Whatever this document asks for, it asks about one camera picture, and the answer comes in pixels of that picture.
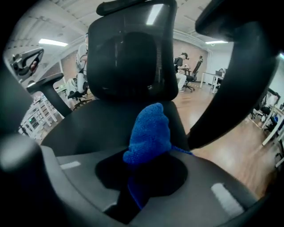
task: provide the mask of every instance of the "white wall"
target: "white wall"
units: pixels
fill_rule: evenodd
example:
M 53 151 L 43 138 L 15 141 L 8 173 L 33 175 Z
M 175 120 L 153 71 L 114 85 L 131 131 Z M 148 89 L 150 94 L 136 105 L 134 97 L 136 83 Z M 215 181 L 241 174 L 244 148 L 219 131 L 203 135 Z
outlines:
M 284 102 L 284 61 L 280 60 L 278 69 L 269 86 L 270 89 L 277 92 L 281 99 L 278 101 L 278 106 Z
M 215 74 L 215 71 L 221 68 L 222 69 L 228 68 L 232 55 L 232 50 L 233 47 L 225 51 L 220 51 L 220 50 L 210 51 L 208 54 L 207 72 Z M 204 81 L 212 83 L 212 76 L 205 75 Z

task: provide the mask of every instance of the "white desk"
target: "white desk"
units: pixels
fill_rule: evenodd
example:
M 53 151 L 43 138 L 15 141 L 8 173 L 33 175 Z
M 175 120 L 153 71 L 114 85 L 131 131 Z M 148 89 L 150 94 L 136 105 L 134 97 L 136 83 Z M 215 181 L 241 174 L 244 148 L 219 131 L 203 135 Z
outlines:
M 266 145 L 268 143 L 268 141 L 273 137 L 273 135 L 277 132 L 277 130 L 279 129 L 282 121 L 284 120 L 284 112 L 282 110 L 280 110 L 278 107 L 276 106 L 273 106 L 271 111 L 270 111 L 270 114 L 268 115 L 266 121 L 264 122 L 262 128 L 264 129 L 264 127 L 267 125 L 267 123 L 269 122 L 269 119 L 270 117 L 272 116 L 273 113 L 278 113 L 280 115 L 280 118 L 278 119 L 278 123 L 277 125 L 274 127 L 274 129 L 272 130 L 272 132 L 269 134 L 269 136 L 263 141 L 262 145 Z
M 200 88 L 202 88 L 202 84 L 203 84 L 203 80 L 204 80 L 204 75 L 205 75 L 205 74 L 208 74 L 208 75 L 210 75 L 210 76 L 213 77 L 213 81 L 212 81 L 212 84 L 211 84 L 211 88 L 213 87 L 212 93 L 214 94 L 214 93 L 215 93 L 215 90 L 216 90 L 216 86 L 217 86 L 217 80 L 216 80 L 216 82 L 215 82 L 215 79 L 216 79 L 216 78 L 224 79 L 224 78 L 221 77 L 221 76 L 219 76 L 219 75 L 216 75 L 216 74 L 203 72 L 203 73 L 202 73 L 202 77 L 201 77 L 200 86 L 199 86 Z

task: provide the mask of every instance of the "blue cloth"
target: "blue cloth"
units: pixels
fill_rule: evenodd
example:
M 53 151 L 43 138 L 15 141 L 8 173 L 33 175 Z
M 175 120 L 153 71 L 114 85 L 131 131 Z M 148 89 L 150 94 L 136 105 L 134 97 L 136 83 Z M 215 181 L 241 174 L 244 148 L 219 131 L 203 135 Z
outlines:
M 131 171 L 135 172 L 139 166 L 151 162 L 171 149 L 192 155 L 190 151 L 172 146 L 169 119 L 163 113 L 162 104 L 155 103 L 144 108 L 137 116 L 129 149 L 123 154 L 123 161 L 129 164 Z M 140 209 L 148 202 L 151 187 L 153 185 L 150 183 L 141 183 L 133 176 L 128 179 L 128 190 Z
M 133 165 L 147 163 L 171 149 L 192 154 L 171 145 L 169 119 L 164 115 L 163 105 L 155 103 L 137 116 L 123 161 Z

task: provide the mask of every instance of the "ceiling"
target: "ceiling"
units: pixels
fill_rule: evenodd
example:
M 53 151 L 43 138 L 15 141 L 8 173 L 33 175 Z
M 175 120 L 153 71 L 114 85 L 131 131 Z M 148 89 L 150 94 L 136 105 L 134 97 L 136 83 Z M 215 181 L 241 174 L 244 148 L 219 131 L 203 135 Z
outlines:
M 100 16 L 97 6 L 110 0 L 42 0 L 31 8 L 18 22 L 11 35 L 4 56 L 22 53 L 36 47 L 44 47 L 45 53 L 37 74 L 43 74 L 62 57 L 78 48 L 90 24 Z M 206 48 L 204 42 L 211 38 L 195 31 L 195 21 L 210 0 L 176 0 L 177 15 L 174 38 L 183 37 L 189 42 Z M 52 39 L 68 43 L 66 47 L 42 45 L 39 40 Z

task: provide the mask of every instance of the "mesh backrest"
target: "mesh backrest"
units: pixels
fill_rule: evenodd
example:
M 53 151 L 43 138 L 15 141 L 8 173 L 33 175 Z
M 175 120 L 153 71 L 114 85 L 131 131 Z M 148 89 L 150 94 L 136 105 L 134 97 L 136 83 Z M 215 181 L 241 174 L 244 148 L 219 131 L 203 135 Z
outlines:
M 90 26 L 87 79 L 96 97 L 143 101 L 176 97 L 172 64 L 176 3 L 157 0 L 155 4 L 160 11 L 152 24 L 153 2 L 144 2 Z

